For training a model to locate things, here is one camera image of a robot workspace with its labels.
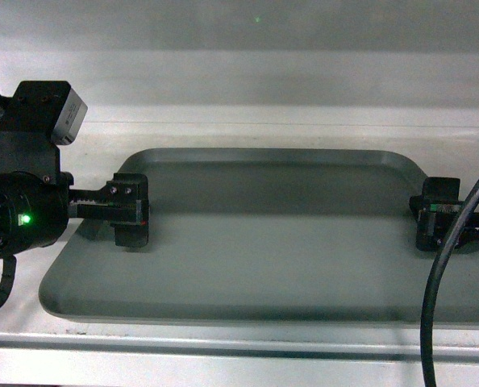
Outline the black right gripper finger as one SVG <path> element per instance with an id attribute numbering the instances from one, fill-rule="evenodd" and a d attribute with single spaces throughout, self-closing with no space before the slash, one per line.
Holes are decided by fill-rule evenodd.
<path id="1" fill-rule="evenodd" d="M 436 251 L 460 213 L 461 205 L 426 205 L 414 210 L 417 222 L 415 246 L 424 252 Z M 465 222 L 456 248 L 479 242 L 479 212 L 472 213 Z"/>
<path id="2" fill-rule="evenodd" d="M 460 179 L 453 177 L 427 177 L 420 195 L 411 196 L 409 207 L 418 212 L 430 204 L 459 204 Z"/>

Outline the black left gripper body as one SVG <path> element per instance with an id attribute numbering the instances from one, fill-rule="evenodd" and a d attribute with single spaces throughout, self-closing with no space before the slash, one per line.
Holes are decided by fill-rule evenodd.
<path id="1" fill-rule="evenodd" d="M 55 243 L 67 227 L 71 173 L 55 184 L 25 172 L 0 173 L 0 260 Z"/>

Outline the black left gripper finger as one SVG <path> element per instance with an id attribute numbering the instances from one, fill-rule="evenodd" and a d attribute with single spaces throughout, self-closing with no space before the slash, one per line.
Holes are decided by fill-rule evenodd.
<path id="1" fill-rule="evenodd" d="M 115 245 L 126 248 L 143 248 L 149 240 L 148 200 L 130 203 L 72 202 L 70 218 L 83 218 L 108 222 L 115 231 Z"/>
<path id="2" fill-rule="evenodd" d="M 70 204 L 128 206 L 137 200 L 148 200 L 148 178 L 141 173 L 115 173 L 101 189 L 69 191 Z"/>

